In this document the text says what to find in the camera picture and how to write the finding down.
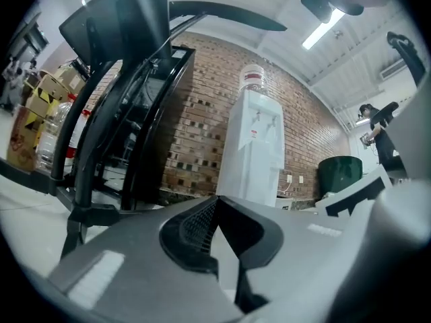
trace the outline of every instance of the cardboard box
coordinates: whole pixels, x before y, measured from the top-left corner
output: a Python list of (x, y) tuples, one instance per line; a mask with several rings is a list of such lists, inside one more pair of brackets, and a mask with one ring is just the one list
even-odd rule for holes
[(48, 109), (52, 105), (57, 105), (58, 100), (48, 95), (43, 89), (37, 87), (33, 90), (32, 95), (27, 99), (26, 108), (37, 113), (40, 117), (45, 118)]
[(67, 95), (69, 92), (59, 83), (54, 77), (46, 74), (42, 80), (40, 80), (36, 89), (42, 89), (48, 95), (52, 96), (54, 99), (58, 100), (60, 103), (67, 102)]
[(20, 106), (16, 112), (6, 160), (25, 171), (33, 171), (36, 161), (36, 147), (40, 138), (43, 118)]
[(72, 94), (79, 94), (86, 82), (83, 77), (73, 67), (61, 67), (57, 69), (54, 76), (65, 86)]

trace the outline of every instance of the air conditioner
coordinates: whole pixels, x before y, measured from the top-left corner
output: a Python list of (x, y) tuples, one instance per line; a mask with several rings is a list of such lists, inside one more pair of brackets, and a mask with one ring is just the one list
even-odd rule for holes
[(386, 80), (405, 68), (406, 64), (403, 59), (399, 59), (396, 63), (390, 65), (389, 67), (383, 69), (380, 72), (380, 78)]

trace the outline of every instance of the fluorescent light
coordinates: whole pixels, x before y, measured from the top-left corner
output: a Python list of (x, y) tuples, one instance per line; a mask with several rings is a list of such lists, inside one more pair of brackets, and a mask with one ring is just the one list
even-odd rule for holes
[(364, 124), (369, 122), (370, 119), (369, 118), (364, 118), (363, 120), (359, 120), (358, 122), (356, 122), (356, 125), (359, 126), (360, 124)]
[(320, 40), (324, 34), (326, 34), (344, 15), (344, 12), (339, 9), (334, 9), (332, 11), (331, 19), (329, 22), (322, 23), (306, 40), (302, 43), (302, 46), (306, 50), (310, 50), (318, 40)]

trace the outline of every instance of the brick wall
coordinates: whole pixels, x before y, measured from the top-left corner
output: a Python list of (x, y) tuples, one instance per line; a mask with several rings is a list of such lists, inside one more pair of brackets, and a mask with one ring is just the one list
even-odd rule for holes
[[(171, 126), (174, 143), (163, 175), (162, 188), (194, 195), (216, 191), (229, 111), (238, 97), (239, 74), (257, 63), (266, 71), (269, 97), (284, 111), (286, 165), (279, 190), (294, 181), (285, 197), (317, 197), (317, 165), (334, 155), (350, 154), (347, 135), (331, 113), (291, 75), (239, 46), (193, 33), (174, 41), (196, 49), (191, 92), (182, 93), (179, 123)], [(121, 64), (116, 64), (91, 97), (91, 108)], [(304, 183), (299, 184), (299, 175)]]

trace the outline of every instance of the white ceiling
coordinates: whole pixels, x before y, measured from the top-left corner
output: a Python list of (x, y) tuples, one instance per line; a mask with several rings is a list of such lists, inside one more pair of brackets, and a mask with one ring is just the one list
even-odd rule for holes
[[(266, 32), (208, 16), (189, 30), (235, 43), (279, 65), (308, 87), (332, 113), (381, 92), (379, 73), (400, 59), (386, 43), (388, 31), (409, 37), (428, 68), (429, 57), (420, 34), (395, 0), (385, 7), (365, 9), (360, 16), (345, 15), (310, 50), (301, 44), (320, 21), (300, 0), (201, 1), (242, 7), (284, 24), (288, 28), (285, 32)], [(337, 118), (347, 124), (357, 116), (352, 109), (345, 109)]]

